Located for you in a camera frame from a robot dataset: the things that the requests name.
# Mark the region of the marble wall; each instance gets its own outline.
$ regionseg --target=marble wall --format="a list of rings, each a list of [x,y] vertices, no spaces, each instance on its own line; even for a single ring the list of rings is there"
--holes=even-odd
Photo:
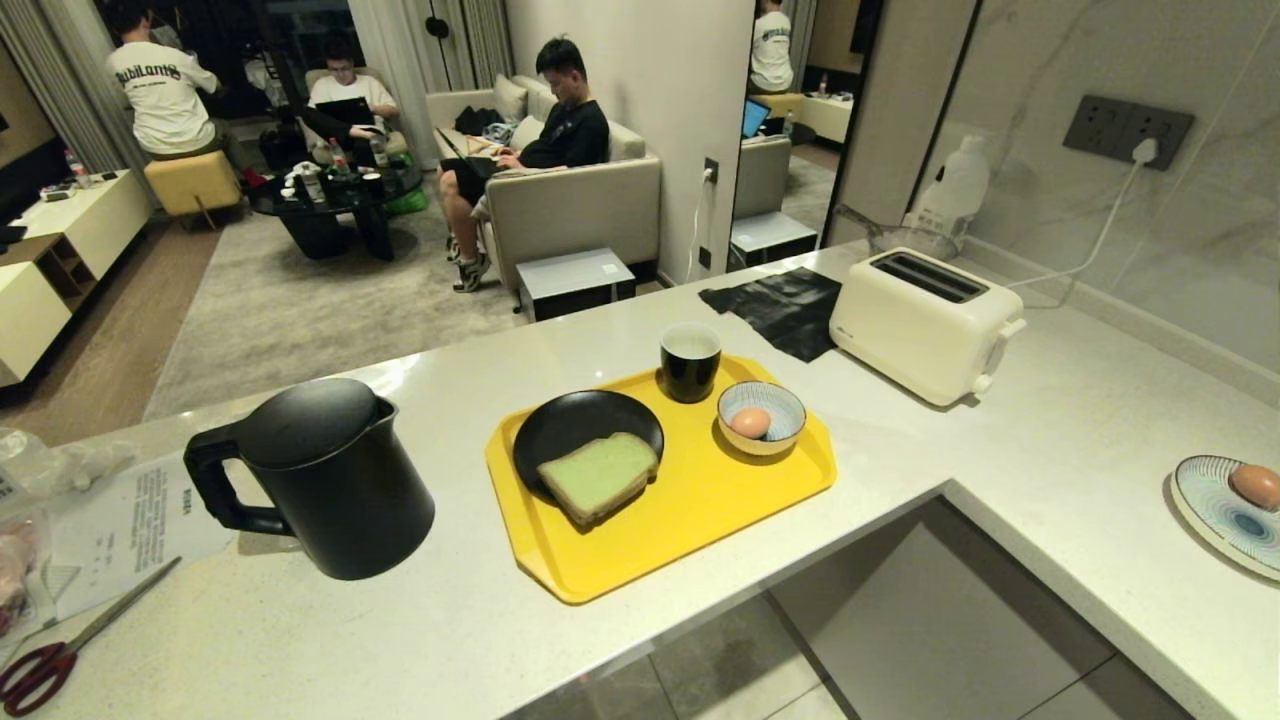
[[[970,234],[1078,265],[1128,167],[1062,147],[1080,96],[1189,111],[1167,172],[1144,170],[1082,279],[1280,372],[1280,0],[988,1],[929,158],[991,135]]]

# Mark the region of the white t-shirt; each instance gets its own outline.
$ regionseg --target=white t-shirt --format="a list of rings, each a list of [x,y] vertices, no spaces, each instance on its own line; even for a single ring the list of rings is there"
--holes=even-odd
[[[106,58],[133,105],[133,136],[160,155],[200,150],[214,141],[214,124],[196,95],[218,90],[218,77],[182,50],[155,42],[125,42]]]
[[[791,20],[774,10],[751,32],[751,82],[760,90],[791,87]]]
[[[378,78],[372,76],[356,76],[356,82],[351,85],[342,85],[333,76],[325,76],[316,81],[311,87],[311,101],[308,105],[312,108],[319,102],[334,102],[337,100],[355,100],[356,97],[364,97],[369,106],[374,105],[392,105],[396,106],[396,99],[392,94],[387,91],[387,87],[378,82]],[[379,115],[374,115],[374,122],[378,123],[378,129],[387,129],[387,120]]]

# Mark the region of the beige sofa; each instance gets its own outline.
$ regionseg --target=beige sofa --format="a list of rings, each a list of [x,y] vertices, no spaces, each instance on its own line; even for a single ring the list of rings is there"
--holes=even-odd
[[[307,96],[311,96],[311,88],[316,86],[316,81],[329,74],[329,70],[307,70],[306,83],[307,83]],[[356,74],[372,76],[378,82],[387,86],[387,81],[383,79],[383,74],[374,68],[356,68]],[[321,165],[328,165],[333,163],[333,152],[329,152],[328,138],[321,138],[306,123],[298,123],[302,126],[302,136],[306,137],[307,149],[311,150],[311,158],[320,163]],[[387,154],[399,155],[401,152],[408,152],[408,142],[404,140],[404,133],[392,129],[387,133]]]
[[[467,106],[494,108],[520,122],[511,146],[520,150],[541,132],[556,96],[536,79],[499,76],[495,88],[426,96],[431,124],[462,151],[466,137],[452,129]],[[442,158],[454,152],[435,138]],[[562,170],[506,170],[489,181],[476,209],[481,237],[503,287],[516,293],[516,265],[608,247],[627,265],[658,259],[658,199],[662,164],[644,138],[609,122],[609,160]]]

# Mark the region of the white wall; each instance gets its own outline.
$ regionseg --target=white wall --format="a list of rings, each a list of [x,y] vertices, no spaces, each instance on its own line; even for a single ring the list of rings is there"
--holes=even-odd
[[[929,173],[970,128],[992,132],[992,186],[970,233],[1066,269],[1128,172],[1062,147],[1080,96],[1193,113],[1172,167],[1139,174],[1083,279],[1275,373],[1277,12],[1280,0],[987,3]]]
[[[538,50],[567,35],[582,51],[604,114],[662,159],[658,264],[682,282],[703,159],[719,161],[699,236],[722,272],[728,252],[751,6],[737,0],[507,0],[516,72],[534,76]],[[694,265],[694,277],[700,268]]]

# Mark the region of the white toaster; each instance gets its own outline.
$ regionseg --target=white toaster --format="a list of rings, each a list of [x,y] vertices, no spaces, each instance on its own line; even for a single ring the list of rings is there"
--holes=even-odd
[[[850,268],[831,314],[837,346],[940,406],[984,393],[1025,327],[1014,291],[906,249]]]

